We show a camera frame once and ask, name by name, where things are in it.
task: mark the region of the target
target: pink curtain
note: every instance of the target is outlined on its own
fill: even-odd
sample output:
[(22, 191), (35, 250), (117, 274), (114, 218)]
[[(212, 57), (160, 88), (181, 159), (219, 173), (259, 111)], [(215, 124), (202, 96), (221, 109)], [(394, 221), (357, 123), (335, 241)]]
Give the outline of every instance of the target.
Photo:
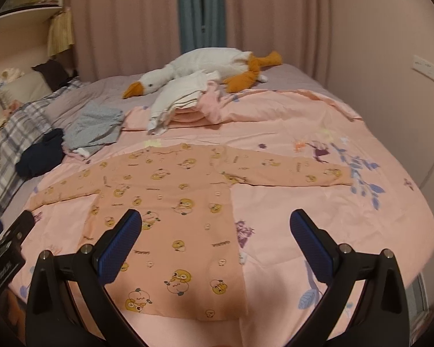
[(180, 55), (177, 0), (70, 0), (82, 80), (144, 73)]
[(226, 0), (227, 46), (273, 49), (322, 84), (328, 77), (330, 0)]

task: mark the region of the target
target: pajama sleeve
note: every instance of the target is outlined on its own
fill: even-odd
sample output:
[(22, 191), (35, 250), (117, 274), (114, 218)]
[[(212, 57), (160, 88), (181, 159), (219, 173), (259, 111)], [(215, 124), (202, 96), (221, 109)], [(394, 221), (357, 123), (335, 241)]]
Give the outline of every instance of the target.
[(350, 169), (313, 158), (287, 157), (219, 146), (214, 168), (233, 184), (266, 186), (352, 185)]
[(103, 174), (105, 164), (106, 162), (95, 164), (41, 190), (30, 199), (29, 209), (33, 211), (43, 205), (101, 193), (103, 179), (106, 179)]

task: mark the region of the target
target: metal screw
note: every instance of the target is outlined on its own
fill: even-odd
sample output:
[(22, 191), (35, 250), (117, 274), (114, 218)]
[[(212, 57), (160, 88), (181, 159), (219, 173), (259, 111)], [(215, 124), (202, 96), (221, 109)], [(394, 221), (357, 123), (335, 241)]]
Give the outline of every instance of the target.
[(82, 247), (80, 248), (80, 251), (83, 254), (89, 254), (92, 249), (93, 249), (93, 245), (92, 244), (85, 244), (85, 245), (82, 245)]
[(344, 254), (352, 252), (352, 247), (349, 244), (341, 244), (339, 245), (339, 250)]
[(383, 253), (386, 256), (386, 258), (392, 258), (392, 257), (394, 257), (394, 252), (392, 250), (390, 250), (390, 249), (384, 249)]
[(47, 259), (50, 256), (50, 251), (49, 250), (44, 250), (43, 252), (40, 253), (40, 258), (41, 259)]

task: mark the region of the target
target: stuffed goose plush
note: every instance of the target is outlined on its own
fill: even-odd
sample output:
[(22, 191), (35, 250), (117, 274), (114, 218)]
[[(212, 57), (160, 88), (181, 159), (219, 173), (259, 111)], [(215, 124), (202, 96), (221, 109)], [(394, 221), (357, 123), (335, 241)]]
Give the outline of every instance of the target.
[(123, 98), (150, 94), (169, 81), (196, 71), (218, 71), (227, 85), (227, 92), (239, 92), (249, 89), (256, 80), (267, 82), (267, 78), (260, 73), (261, 67), (281, 64), (281, 56), (275, 51), (266, 57), (255, 57), (252, 52), (235, 48), (198, 48), (177, 57), (162, 69), (145, 73), (128, 87)]

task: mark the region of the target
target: gray bed sheet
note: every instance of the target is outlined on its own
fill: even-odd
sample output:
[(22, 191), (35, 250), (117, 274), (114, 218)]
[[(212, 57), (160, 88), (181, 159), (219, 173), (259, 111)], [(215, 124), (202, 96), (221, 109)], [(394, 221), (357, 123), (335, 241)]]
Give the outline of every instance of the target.
[[(293, 67), (283, 64), (266, 69), (262, 72), (269, 78), (266, 83), (257, 83), (253, 88), (263, 90), (297, 90), (307, 89), (322, 93), (333, 99), (336, 96), (324, 89), (322, 85), (308, 75)], [(52, 102), (46, 109), (45, 114), (55, 128), (65, 128), (77, 118), (80, 109), (89, 101), (120, 108), (124, 113), (133, 107), (150, 107), (161, 90), (142, 97), (122, 99), (121, 95), (128, 86), (138, 80), (140, 75), (117, 76), (94, 82), (90, 85), (71, 91)], [(10, 202), (5, 213), (2, 215), (3, 228), (6, 230), (19, 216), (26, 201), (29, 199), (34, 188), (39, 184), (43, 176), (26, 181)]]

